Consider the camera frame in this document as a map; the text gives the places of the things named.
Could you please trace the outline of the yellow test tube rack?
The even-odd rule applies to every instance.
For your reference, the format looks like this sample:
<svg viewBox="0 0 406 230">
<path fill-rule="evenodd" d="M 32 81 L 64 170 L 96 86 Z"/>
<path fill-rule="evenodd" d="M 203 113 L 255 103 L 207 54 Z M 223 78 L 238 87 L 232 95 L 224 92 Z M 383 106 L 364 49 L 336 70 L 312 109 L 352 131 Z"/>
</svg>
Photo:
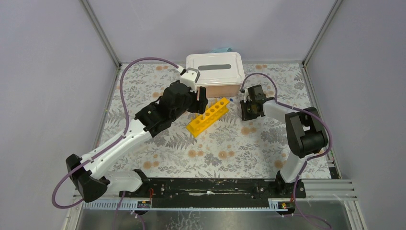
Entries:
<svg viewBox="0 0 406 230">
<path fill-rule="evenodd" d="M 227 98 L 218 100 L 217 104 L 211 105 L 208 109 L 206 109 L 204 114 L 191 120 L 191 122 L 186 126 L 186 129 L 192 134 L 193 137 L 196 138 L 228 112 L 228 104 L 229 100 Z"/>
</svg>

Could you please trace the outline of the pink plastic bin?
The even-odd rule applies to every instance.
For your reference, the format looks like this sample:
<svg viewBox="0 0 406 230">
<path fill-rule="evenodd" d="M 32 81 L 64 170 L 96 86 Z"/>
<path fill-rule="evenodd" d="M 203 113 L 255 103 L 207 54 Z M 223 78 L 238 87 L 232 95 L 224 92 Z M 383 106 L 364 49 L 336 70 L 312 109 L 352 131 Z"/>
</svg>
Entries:
<svg viewBox="0 0 406 230">
<path fill-rule="evenodd" d="M 215 97 L 232 97 L 236 96 L 239 93 L 240 85 L 214 85 L 214 86 L 205 86 L 206 97 L 215 98 Z"/>
</svg>

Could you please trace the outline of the white plastic bin lid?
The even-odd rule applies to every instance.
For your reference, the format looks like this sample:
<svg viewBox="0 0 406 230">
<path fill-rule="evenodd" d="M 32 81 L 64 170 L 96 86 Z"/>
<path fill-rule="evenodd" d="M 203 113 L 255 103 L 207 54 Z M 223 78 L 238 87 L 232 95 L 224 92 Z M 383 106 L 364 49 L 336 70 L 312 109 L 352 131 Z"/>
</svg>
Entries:
<svg viewBox="0 0 406 230">
<path fill-rule="evenodd" d="M 245 78 L 241 55 L 237 52 L 188 55 L 186 66 L 199 71 L 198 86 L 239 86 Z"/>
</svg>

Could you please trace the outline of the light blue cloth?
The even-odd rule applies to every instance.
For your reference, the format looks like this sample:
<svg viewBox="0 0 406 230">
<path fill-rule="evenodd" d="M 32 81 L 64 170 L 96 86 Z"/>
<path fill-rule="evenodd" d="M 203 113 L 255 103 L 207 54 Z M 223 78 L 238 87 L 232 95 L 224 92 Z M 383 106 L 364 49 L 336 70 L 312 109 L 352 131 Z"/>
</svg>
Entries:
<svg viewBox="0 0 406 230">
<path fill-rule="evenodd" d="M 233 48 L 231 47 L 215 48 L 210 50 L 208 53 L 228 53 L 228 52 L 233 52 Z"/>
</svg>

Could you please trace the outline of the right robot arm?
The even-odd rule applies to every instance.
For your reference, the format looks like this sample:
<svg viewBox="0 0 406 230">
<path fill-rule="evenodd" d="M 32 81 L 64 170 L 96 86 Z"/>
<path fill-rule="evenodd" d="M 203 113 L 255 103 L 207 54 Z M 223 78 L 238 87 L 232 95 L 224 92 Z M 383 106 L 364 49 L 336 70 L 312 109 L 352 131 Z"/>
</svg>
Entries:
<svg viewBox="0 0 406 230">
<path fill-rule="evenodd" d="M 277 172 L 275 193 L 287 197 L 293 192 L 293 184 L 307 165 L 307 160 L 316 156 L 328 144 L 325 127 L 320 122 L 317 109 L 304 110 L 278 102 L 275 97 L 266 97 L 261 85 L 241 91 L 242 119 L 271 117 L 285 124 L 287 143 L 290 149 L 286 164 Z"/>
</svg>

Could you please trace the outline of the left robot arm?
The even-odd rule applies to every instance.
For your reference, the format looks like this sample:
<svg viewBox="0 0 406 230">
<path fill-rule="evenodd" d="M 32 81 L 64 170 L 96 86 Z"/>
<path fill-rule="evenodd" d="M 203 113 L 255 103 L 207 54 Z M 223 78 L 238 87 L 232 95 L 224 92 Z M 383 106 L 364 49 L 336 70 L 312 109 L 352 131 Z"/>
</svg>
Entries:
<svg viewBox="0 0 406 230">
<path fill-rule="evenodd" d="M 148 192 L 145 175 L 139 170 L 109 172 L 109 169 L 129 150 L 140 150 L 145 142 L 171 127 L 185 112 L 203 114 L 208 99 L 206 89 L 193 92 L 179 80 L 171 83 L 163 95 L 149 103 L 129 119 L 124 130 L 102 146 L 82 155 L 70 155 L 66 159 L 70 179 L 84 202 L 93 202 L 104 194 L 122 191 L 142 197 Z"/>
</svg>

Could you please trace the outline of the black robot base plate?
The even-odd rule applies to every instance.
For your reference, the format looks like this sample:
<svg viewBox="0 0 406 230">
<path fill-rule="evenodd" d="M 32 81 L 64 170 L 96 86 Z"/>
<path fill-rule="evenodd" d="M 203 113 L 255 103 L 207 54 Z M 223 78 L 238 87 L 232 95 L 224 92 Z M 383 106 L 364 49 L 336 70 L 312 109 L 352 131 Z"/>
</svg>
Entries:
<svg viewBox="0 0 406 230">
<path fill-rule="evenodd" d="M 266 208 L 269 199 L 306 198 L 303 182 L 273 179 L 148 178 L 126 198 L 145 198 L 153 208 Z"/>
</svg>

